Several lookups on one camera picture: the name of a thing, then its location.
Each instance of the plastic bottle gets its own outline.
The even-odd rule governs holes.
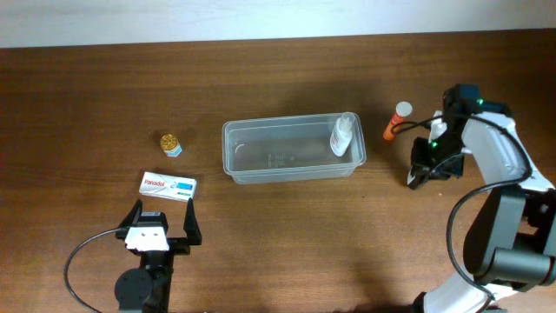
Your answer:
[[[395,135],[392,133],[392,128],[395,125],[403,122],[403,119],[408,117],[412,111],[413,111],[413,107],[409,102],[404,101],[398,103],[398,105],[396,105],[396,112],[394,113],[394,116],[390,119],[390,123],[388,123],[388,126],[384,130],[382,137],[384,137],[384,139],[386,140],[393,140]]]
[[[332,136],[330,136],[330,148],[334,154],[341,157],[346,153],[346,149],[351,143],[351,138],[354,136],[352,128],[355,122],[355,115],[350,112],[346,112],[341,115],[340,118],[336,120],[336,125],[334,130],[332,130]]]

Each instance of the wooden table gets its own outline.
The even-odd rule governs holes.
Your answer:
[[[476,83],[509,103],[542,173],[556,182],[556,30],[157,43],[0,50],[0,303],[7,312],[84,311],[63,264],[84,239],[116,227],[135,200],[181,236],[183,203],[139,196],[145,170],[198,180],[204,236],[175,260],[174,312],[346,312],[408,304],[453,273],[449,210],[482,183],[405,186],[416,130],[385,143],[402,100],[413,120],[441,108],[444,90]],[[353,111],[367,162],[347,178],[238,185],[222,170],[230,120]],[[166,157],[161,134],[184,152]],[[457,254],[485,200],[464,207]],[[101,311],[139,259],[110,236],[83,249],[69,278]],[[501,301],[549,312],[556,286]]]

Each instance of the orange-capped tube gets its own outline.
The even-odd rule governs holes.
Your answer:
[[[388,123],[388,126],[384,130],[384,134],[382,134],[384,139],[393,140],[395,135],[392,133],[392,128],[395,125],[403,122],[404,118],[409,117],[413,110],[414,108],[409,102],[404,101],[398,103],[398,105],[396,105],[396,112],[394,113],[394,116],[390,119],[390,123]]]

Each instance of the transparent plastic bin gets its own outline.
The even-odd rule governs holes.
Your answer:
[[[361,121],[343,156],[330,148],[342,113],[227,122],[222,127],[224,171],[236,183],[273,183],[350,176],[367,160]]]

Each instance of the small bottle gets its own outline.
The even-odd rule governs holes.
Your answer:
[[[330,136],[330,148],[334,154],[341,157],[346,153],[346,149],[354,136],[352,128],[355,122],[354,113],[346,112],[336,120],[332,136]]]
[[[168,134],[160,139],[160,147],[167,157],[177,157],[182,152],[182,146],[174,135]]]
[[[405,101],[400,102],[398,103],[398,105],[396,105],[396,112],[394,113],[394,116],[390,119],[390,123],[388,123],[388,126],[384,130],[384,134],[382,134],[384,139],[388,141],[394,139],[395,135],[392,133],[392,128],[395,125],[403,122],[403,119],[408,117],[413,111],[413,109],[414,108],[411,106],[411,104]]]

